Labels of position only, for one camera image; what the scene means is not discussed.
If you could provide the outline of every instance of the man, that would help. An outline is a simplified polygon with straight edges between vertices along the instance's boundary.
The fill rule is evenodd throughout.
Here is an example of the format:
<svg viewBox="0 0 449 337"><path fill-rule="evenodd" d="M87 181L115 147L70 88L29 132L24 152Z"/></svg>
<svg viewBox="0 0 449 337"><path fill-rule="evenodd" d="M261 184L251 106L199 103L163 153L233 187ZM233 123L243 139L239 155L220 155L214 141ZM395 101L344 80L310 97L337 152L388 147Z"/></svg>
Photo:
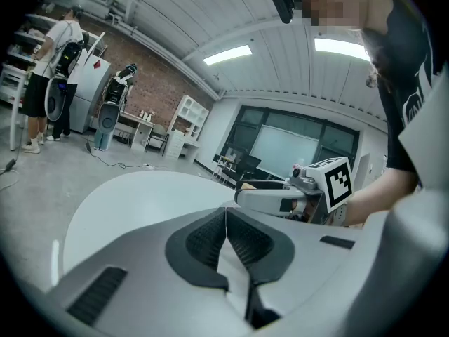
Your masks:
<svg viewBox="0 0 449 337"><path fill-rule="evenodd" d="M43 133L47 118L45 113L45 94L48 81L53 77L50 62L56 49L64 46L69 40L83 39L79 19L82 14L80 6L72 7L64 16L63 21L57 22L45 37L45 42L35 55L36 67L29 78L25 91L22 111L28 116L29 142L22 146L24 152L38 154L43 145Z"/></svg>
<svg viewBox="0 0 449 337"><path fill-rule="evenodd" d="M84 65L87 60L87 45L89 42L89 33L83 32L83 50L79 56L76 65L67 80L67 95L65 96L64 106L62 108L61 116L55 121L53 126L53 133L47 137L48 141L60 141L61 133L64 137L70 135L70 105L72 104L73 97L76 93L76 88L83 72Z"/></svg>
<svg viewBox="0 0 449 337"><path fill-rule="evenodd" d="M415 167L398 136L425 102L441 71L420 13L409 0L293 0L313 25L359 30L377 70L389 129L388 170L347 204L346 225L390 209L417 185Z"/></svg>

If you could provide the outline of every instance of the ceiling light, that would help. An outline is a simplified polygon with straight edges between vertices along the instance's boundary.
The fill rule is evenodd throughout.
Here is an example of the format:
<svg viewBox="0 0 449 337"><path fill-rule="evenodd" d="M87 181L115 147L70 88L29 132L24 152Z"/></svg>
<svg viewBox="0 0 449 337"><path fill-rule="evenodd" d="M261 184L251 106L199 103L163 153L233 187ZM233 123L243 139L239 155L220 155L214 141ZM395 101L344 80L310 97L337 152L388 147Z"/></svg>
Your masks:
<svg viewBox="0 0 449 337"><path fill-rule="evenodd" d="M251 55L252 52L248 45L239 46L238 48L232 48L231 50L223 51L208 58L204 59L204 62L208 65L216 64L220 61L225 61L233 58L239 58L240 56Z"/></svg>
<svg viewBox="0 0 449 337"><path fill-rule="evenodd" d="M315 50L328 53L342 53L353 58L371 61L370 56L365 51L365 46L346 41L315 38Z"/></svg>

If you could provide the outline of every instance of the brick wall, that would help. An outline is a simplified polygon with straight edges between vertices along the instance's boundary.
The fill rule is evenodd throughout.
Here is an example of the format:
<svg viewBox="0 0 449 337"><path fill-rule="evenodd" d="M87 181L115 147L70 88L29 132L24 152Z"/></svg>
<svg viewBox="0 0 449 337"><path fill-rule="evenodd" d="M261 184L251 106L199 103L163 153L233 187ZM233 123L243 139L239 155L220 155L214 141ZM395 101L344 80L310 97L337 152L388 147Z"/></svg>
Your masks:
<svg viewBox="0 0 449 337"><path fill-rule="evenodd" d="M36 13L58 19L64 11L55 8L51 14L45 14L43 11ZM82 29L95 35L105 33L103 39L107 44L107 50L103 53L102 59L111 63L114 72L122 70L132 62L138 66L135 86L126 105L127 112L139 115L141 110L146 112L154 110L156 115L152 117L152 122L168 128L184 95L190 96L207 110L212 110L214 100L153 51L113 27L87 16L83 16L80 25Z"/></svg>

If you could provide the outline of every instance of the projector screen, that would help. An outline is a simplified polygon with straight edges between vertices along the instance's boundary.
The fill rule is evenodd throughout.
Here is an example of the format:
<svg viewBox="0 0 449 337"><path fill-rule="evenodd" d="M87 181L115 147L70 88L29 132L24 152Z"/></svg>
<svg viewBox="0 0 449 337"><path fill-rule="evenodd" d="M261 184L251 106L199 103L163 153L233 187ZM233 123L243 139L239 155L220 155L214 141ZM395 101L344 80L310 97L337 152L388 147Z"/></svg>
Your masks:
<svg viewBox="0 0 449 337"><path fill-rule="evenodd" d="M260 169L287 178L292 173L293 164L307 166L313 162L317 147L317 139L264 125L251 155L262 160Z"/></svg>

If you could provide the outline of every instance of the concrete floor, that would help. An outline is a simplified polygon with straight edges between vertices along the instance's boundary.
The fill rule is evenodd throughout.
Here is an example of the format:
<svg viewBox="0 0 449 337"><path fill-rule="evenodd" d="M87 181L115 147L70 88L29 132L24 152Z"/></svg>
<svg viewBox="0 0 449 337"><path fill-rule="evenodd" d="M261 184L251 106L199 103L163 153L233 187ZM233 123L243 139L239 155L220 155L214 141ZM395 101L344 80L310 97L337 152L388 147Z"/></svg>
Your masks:
<svg viewBox="0 0 449 337"><path fill-rule="evenodd" d="M11 109L0 105L0 169L17 152L9 150ZM18 129L19 140L21 129ZM47 142L40 154L20 153L14 169L19 182L0 192L0 246L14 273L42 291L51 287L50 264L53 240L62 246L70 220L79 204L96 187L141 168L108 167L86 151L88 134L72 133L60 142ZM149 163L156 169L190 173L210 178L209 172L184 159L167 160L157 152L135 152L113 140L106 152L98 152L109 164L123 162L128 166ZM0 176L0 188L17 176ZM59 266L62 266L60 253Z"/></svg>

